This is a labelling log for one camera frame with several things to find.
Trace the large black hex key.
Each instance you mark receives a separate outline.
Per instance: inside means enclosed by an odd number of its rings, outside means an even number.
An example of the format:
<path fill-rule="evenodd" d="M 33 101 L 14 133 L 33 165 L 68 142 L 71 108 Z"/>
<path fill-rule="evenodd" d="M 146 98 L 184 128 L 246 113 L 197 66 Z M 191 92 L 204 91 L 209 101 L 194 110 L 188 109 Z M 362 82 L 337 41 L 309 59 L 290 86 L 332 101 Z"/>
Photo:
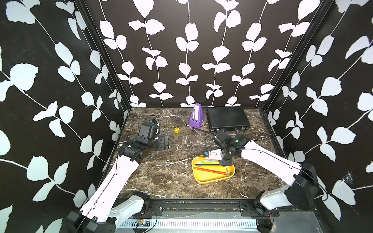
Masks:
<path fill-rule="evenodd" d="M 198 166 L 213 166 L 213 167 L 221 167 L 222 165 L 220 164 L 194 164 L 193 166 L 198 167 Z"/>

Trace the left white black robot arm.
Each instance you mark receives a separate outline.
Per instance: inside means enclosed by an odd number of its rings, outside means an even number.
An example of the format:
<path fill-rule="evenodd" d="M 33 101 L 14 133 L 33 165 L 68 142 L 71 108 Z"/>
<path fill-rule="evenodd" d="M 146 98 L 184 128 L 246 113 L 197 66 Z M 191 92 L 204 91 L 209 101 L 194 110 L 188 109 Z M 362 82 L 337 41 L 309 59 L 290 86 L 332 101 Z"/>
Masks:
<path fill-rule="evenodd" d="M 131 139 L 123 144 L 118 157 L 106 178 L 79 211 L 67 216 L 71 233 L 113 233 L 132 216 L 143 218 L 157 210 L 150 203 L 150 196 L 139 191 L 121 204 L 115 204 L 124 185 L 137 170 L 143 158 L 156 150 L 169 148 L 168 136 L 146 139 L 141 142 Z"/>

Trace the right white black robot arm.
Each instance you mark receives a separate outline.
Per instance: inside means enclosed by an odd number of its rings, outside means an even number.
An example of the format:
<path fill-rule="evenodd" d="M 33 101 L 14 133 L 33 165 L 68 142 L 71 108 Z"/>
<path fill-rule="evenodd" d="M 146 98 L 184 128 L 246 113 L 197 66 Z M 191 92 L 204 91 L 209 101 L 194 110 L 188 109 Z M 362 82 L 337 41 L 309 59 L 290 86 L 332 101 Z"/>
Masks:
<path fill-rule="evenodd" d="M 320 185 L 316 170 L 310 163 L 302 164 L 287 160 L 258 145 L 247 136 L 227 135 L 217 132 L 212 141 L 217 150 L 208 150 L 206 158 L 218 160 L 220 165 L 231 165 L 233 157 L 249 160 L 273 173 L 285 182 L 285 185 L 258 194 L 253 208 L 264 213 L 280 207 L 294 206 L 301 210 L 310 210 Z"/>

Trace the yellow plastic storage tray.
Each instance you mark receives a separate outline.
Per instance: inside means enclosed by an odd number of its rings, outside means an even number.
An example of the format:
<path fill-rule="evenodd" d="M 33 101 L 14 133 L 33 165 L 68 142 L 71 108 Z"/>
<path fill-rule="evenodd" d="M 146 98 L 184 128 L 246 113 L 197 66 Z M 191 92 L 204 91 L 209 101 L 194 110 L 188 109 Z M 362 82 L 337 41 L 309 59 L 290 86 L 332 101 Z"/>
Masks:
<path fill-rule="evenodd" d="M 193 176 L 199 184 L 229 179 L 236 173 L 234 165 L 220 165 L 218 160 L 206 159 L 202 156 L 193 158 L 191 166 Z"/>

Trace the black ribbed metal case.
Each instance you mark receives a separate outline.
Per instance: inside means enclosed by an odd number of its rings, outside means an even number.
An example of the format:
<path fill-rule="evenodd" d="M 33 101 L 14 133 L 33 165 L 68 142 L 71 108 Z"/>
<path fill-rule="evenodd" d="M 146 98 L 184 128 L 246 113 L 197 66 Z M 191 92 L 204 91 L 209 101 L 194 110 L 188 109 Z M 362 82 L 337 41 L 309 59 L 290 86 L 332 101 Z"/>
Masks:
<path fill-rule="evenodd" d="M 207 121 L 212 132 L 247 130 L 250 122 L 240 106 L 207 109 Z"/>

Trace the purple metronome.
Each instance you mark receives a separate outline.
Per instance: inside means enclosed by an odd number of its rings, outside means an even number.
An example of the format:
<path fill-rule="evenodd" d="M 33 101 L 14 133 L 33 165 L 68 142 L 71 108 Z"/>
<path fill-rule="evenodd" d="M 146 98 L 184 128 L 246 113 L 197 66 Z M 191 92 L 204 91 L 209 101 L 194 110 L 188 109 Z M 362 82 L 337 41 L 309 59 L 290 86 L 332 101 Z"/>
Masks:
<path fill-rule="evenodd" d="M 189 126 L 195 129 L 201 129 L 204 123 L 204 113 L 202 106 L 196 103 L 193 107 L 191 116 L 189 118 Z"/>

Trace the white perforated strip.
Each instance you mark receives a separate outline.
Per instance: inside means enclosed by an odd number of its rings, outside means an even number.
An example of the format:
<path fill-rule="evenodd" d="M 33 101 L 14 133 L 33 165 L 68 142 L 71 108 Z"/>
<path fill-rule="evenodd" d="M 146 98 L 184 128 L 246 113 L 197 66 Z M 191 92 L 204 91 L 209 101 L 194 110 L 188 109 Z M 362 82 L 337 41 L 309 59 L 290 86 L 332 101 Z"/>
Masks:
<path fill-rule="evenodd" d="M 182 230 L 257 230 L 255 219 L 145 219 L 139 224 L 136 219 L 128 219 L 119 229 L 182 229 Z"/>

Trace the black mounting rail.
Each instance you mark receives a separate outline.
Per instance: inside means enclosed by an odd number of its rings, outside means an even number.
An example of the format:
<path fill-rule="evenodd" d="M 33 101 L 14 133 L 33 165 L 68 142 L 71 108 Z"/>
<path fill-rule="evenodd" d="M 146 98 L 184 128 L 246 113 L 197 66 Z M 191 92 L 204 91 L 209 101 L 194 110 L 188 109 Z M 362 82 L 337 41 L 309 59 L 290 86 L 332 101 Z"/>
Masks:
<path fill-rule="evenodd" d="M 304 210 L 294 206 L 279 207 L 277 210 L 264 211 L 264 214 L 258 215 L 254 210 L 253 199 L 150 199 L 150 213 L 146 217 L 158 216 L 165 217 L 171 213 L 186 212 L 234 212 L 241 217 L 251 217 L 259 219 L 268 219 L 269 217 L 280 217 L 286 212 L 306 213 Z"/>

